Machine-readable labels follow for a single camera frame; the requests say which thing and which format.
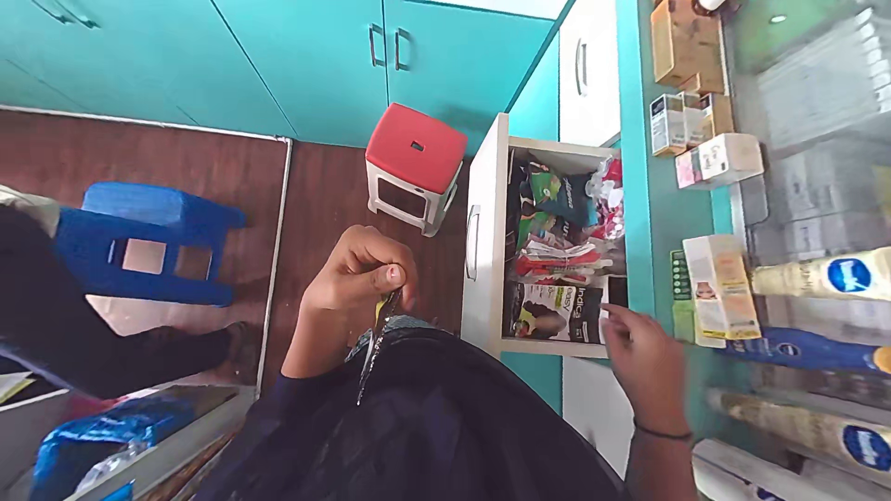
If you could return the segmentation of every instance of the stool seat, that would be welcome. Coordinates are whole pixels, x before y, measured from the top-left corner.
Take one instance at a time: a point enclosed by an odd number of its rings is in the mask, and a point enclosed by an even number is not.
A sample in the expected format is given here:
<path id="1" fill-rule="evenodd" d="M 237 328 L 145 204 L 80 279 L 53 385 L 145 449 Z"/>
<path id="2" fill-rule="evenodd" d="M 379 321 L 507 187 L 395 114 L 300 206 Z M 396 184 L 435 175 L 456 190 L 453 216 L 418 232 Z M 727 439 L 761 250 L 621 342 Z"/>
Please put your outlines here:
<path id="1" fill-rule="evenodd" d="M 464 134 L 440 120 L 392 103 L 374 129 L 365 159 L 410 185 L 445 194 L 466 148 Z"/>

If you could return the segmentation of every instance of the white plastic stool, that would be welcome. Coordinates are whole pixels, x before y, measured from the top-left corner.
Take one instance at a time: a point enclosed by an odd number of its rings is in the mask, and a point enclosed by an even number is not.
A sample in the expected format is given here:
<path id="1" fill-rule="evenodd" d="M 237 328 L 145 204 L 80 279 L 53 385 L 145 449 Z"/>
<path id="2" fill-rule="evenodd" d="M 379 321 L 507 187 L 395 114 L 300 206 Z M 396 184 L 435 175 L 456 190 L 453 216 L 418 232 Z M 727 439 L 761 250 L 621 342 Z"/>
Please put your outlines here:
<path id="1" fill-rule="evenodd" d="M 392 103 L 365 150 L 368 209 L 418 226 L 424 236 L 439 231 L 457 191 L 467 136 L 419 111 Z M 380 180 L 424 199 L 421 217 L 380 198 Z"/>

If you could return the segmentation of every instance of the bottle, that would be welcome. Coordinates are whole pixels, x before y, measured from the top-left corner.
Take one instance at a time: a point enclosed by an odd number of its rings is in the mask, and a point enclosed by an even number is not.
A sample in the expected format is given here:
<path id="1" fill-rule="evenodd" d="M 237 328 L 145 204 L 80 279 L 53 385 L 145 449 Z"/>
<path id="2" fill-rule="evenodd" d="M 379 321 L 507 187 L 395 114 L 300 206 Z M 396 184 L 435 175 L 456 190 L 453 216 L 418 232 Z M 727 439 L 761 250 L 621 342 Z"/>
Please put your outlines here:
<path id="1" fill-rule="evenodd" d="M 891 301 L 891 247 L 809 259 L 752 272 L 755 294 Z"/>
<path id="2" fill-rule="evenodd" d="M 891 428 L 885 425 L 717 388 L 708 389 L 706 399 L 716 412 L 841 460 L 858 476 L 882 485 L 891 480 Z"/>
<path id="3" fill-rule="evenodd" d="M 755 362 L 800 369 L 870 371 L 891 374 L 891 346 L 834 341 L 788 327 L 763 327 L 760 339 L 728 341 L 722 353 Z"/>
<path id="4" fill-rule="evenodd" d="M 715 14 L 718 7 L 726 0 L 692 0 L 693 11 L 700 16 L 711 16 Z"/>

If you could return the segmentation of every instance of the drawer handle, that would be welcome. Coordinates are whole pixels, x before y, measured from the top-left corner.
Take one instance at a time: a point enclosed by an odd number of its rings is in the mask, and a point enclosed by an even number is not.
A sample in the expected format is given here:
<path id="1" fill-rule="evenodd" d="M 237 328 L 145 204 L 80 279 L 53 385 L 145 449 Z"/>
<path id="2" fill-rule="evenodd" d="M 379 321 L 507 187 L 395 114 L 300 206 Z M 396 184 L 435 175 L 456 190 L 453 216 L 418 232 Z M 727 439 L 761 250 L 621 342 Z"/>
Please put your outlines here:
<path id="1" fill-rule="evenodd" d="M 384 34 L 383 28 L 372 23 L 368 25 L 368 46 L 372 49 L 372 66 L 384 66 L 384 61 L 378 59 L 378 56 L 374 55 L 374 32 L 378 32 L 381 35 Z"/>
<path id="2" fill-rule="evenodd" d="M 576 42 L 576 89 L 578 95 L 588 95 L 588 44 L 581 38 Z"/>
<path id="3" fill-rule="evenodd" d="M 408 71 L 408 65 L 403 64 L 399 61 L 399 38 L 404 38 L 408 41 L 411 41 L 411 37 L 408 34 L 408 31 L 404 29 L 396 29 L 396 34 L 393 36 L 396 39 L 396 71 L 405 70 Z"/>
<path id="4" fill-rule="evenodd" d="M 31 3 L 34 4 L 34 6 L 36 6 L 38 9 L 43 11 L 46 15 L 50 16 L 51 18 L 57 20 L 58 22 L 60 22 L 62 24 L 68 24 L 68 23 L 72 22 L 70 19 L 68 19 L 68 17 L 65 16 L 65 14 L 63 14 L 63 13 L 57 14 L 57 13 L 47 9 L 45 6 L 40 4 L 37 0 L 31 0 Z"/>
<path id="5" fill-rule="evenodd" d="M 473 226 L 473 232 L 470 231 L 470 224 L 476 221 L 477 224 Z M 472 240 L 472 249 L 473 252 L 470 252 L 471 249 L 471 236 Z M 470 206 L 470 214 L 467 216 L 467 247 L 464 252 L 464 272 L 467 277 L 476 282 L 477 281 L 477 246 L 479 242 L 479 205 L 474 204 Z M 473 268 L 470 267 L 470 258 L 473 257 Z"/>

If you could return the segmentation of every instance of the white bottle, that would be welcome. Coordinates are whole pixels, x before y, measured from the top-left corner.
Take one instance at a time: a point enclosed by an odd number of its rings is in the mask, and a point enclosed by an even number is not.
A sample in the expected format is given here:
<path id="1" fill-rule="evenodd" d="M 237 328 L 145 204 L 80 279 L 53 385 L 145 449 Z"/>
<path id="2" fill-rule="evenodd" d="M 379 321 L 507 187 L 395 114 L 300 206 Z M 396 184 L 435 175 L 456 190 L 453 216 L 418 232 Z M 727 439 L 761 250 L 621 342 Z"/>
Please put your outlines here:
<path id="1" fill-rule="evenodd" d="M 809 259 L 752 272 L 755 294 L 891 301 L 891 247 Z"/>

